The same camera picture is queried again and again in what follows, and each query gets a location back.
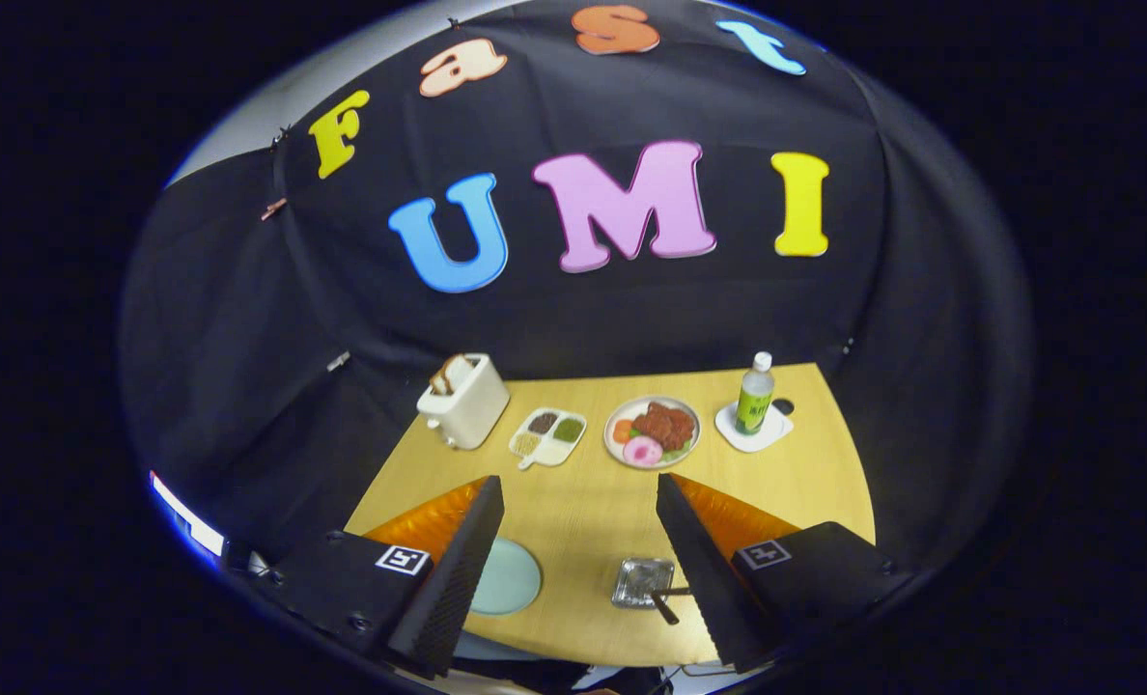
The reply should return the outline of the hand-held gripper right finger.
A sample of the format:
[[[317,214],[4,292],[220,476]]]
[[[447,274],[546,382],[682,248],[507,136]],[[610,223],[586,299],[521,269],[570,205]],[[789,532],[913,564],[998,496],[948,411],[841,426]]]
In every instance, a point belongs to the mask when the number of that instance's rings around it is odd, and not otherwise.
[[[658,476],[655,512],[716,655],[740,673],[830,645],[916,576],[834,520],[797,528],[681,475]]]

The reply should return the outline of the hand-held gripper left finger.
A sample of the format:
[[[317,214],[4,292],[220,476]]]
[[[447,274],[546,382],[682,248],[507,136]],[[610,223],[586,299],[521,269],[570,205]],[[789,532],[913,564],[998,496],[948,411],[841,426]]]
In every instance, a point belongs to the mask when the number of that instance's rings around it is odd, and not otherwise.
[[[301,542],[256,593],[353,658],[446,676],[504,518],[496,475],[450,489],[366,534]]]

